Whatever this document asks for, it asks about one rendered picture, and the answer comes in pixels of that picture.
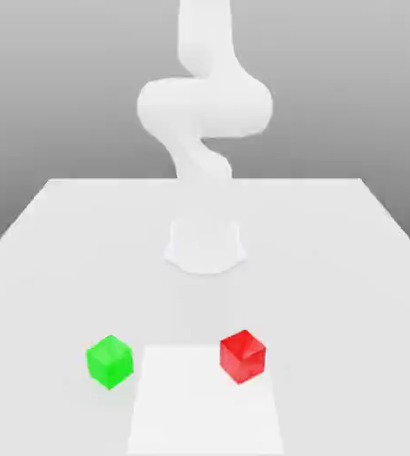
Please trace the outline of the small green cube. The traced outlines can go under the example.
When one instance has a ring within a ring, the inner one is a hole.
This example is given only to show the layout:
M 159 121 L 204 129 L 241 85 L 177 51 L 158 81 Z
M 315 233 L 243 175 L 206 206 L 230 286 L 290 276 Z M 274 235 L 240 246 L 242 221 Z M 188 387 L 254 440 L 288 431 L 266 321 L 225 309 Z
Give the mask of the small green cube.
M 132 348 L 114 335 L 101 339 L 86 350 L 89 375 L 108 390 L 134 373 Z

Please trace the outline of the small red cube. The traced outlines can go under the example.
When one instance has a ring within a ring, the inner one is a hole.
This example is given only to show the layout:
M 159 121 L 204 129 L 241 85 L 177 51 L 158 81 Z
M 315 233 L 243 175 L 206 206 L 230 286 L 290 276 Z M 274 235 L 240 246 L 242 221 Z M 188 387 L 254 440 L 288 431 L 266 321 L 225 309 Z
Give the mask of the small red cube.
M 248 330 L 241 330 L 219 343 L 219 365 L 238 385 L 262 374 L 267 348 Z

